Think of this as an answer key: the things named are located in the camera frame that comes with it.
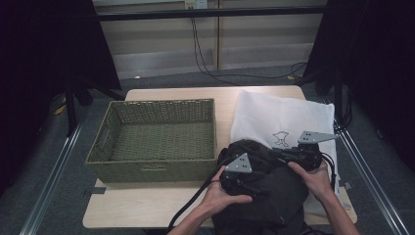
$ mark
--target basket handle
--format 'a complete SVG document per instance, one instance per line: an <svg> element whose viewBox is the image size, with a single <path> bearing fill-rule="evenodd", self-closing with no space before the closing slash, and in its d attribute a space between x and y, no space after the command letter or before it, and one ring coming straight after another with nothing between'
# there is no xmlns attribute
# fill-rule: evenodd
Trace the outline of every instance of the basket handle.
<svg viewBox="0 0 415 235"><path fill-rule="evenodd" d="M141 166L141 170L143 171L165 171L167 168L165 164L144 164Z"/></svg>
<svg viewBox="0 0 415 235"><path fill-rule="evenodd" d="M99 146L102 148L107 142L109 134L110 134L110 129L108 128L106 124L103 125L97 136L96 146Z"/></svg>

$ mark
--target gray triangular marker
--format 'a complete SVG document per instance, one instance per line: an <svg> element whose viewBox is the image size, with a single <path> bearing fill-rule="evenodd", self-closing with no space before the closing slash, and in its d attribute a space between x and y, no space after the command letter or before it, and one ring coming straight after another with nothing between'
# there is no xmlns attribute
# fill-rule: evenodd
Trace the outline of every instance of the gray triangular marker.
<svg viewBox="0 0 415 235"><path fill-rule="evenodd" d="M253 169L251 168L250 159L245 153L234 160L232 163L226 166L225 171L229 172L238 172L238 173L252 173Z"/></svg>
<svg viewBox="0 0 415 235"><path fill-rule="evenodd" d="M299 139L299 144L316 144L327 140L337 139L338 135L305 131Z"/></svg>

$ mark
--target wicker basket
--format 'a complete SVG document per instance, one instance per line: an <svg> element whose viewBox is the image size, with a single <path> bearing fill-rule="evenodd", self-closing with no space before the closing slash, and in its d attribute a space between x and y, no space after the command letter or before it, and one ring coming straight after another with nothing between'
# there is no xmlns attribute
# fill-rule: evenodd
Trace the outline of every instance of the wicker basket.
<svg viewBox="0 0 415 235"><path fill-rule="evenodd" d="M114 101L86 165L103 182L205 180L215 147L213 99Z"/></svg>

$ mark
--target black backpack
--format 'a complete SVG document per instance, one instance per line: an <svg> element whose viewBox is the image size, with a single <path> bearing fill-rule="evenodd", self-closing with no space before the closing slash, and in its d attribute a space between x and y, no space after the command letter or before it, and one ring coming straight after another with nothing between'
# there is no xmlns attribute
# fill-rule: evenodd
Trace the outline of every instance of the black backpack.
<svg viewBox="0 0 415 235"><path fill-rule="evenodd" d="M308 189L286 164L270 150L252 140L240 140L221 151L218 164L247 153L253 173L242 173L238 182L221 175L222 187L230 195L253 196L249 204L233 204L212 217L216 235L298 235L304 223L303 202Z"/></svg>

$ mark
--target metal rail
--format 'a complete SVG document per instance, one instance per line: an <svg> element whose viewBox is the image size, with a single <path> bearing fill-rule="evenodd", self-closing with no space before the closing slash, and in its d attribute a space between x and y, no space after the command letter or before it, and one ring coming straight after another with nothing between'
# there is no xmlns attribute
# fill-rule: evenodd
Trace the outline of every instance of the metal rail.
<svg viewBox="0 0 415 235"><path fill-rule="evenodd" d="M112 12L98 13L96 16L78 16L77 20L90 20L100 22L134 21L155 19L179 18L210 18L210 17L245 17L270 15L304 15L323 14L340 10L340 7L327 6L299 6L299 7L273 7L273 8L232 8L232 9L197 9L172 10L154 12Z"/></svg>
<svg viewBox="0 0 415 235"><path fill-rule="evenodd" d="M323 98L323 103L330 104L330 101L327 98ZM335 127L339 127L337 121L335 120ZM409 235L409 231L406 228L403 220L396 210L395 206L391 202L391 199L385 193L384 189L376 179L369 165L364 160L362 154L357 148L351 136L348 134L347 129L340 128L337 130L337 133L340 135L345 147L347 148L348 153L351 156L354 164L360 172L366 186L368 187L370 193L372 194L374 200L379 206L382 214L390 225L393 234L395 235Z"/></svg>
<svg viewBox="0 0 415 235"><path fill-rule="evenodd" d="M70 157L70 153L73 149L73 146L76 143L80 130L82 128L82 124L86 117L87 108L83 108L83 112L81 112L80 121L74 130L72 136L67 137L65 145L58 156L58 159L55 163L54 168L52 169L48 180L45 183L45 186L42 189L42 192L39 195L39 198L36 201L33 209L30 212L27 220L25 221L23 228L21 230L20 235L34 235L36 234L40 223L42 222L43 216L52 201L53 194L55 189L59 183L61 178L62 172L65 169L65 165Z"/></svg>

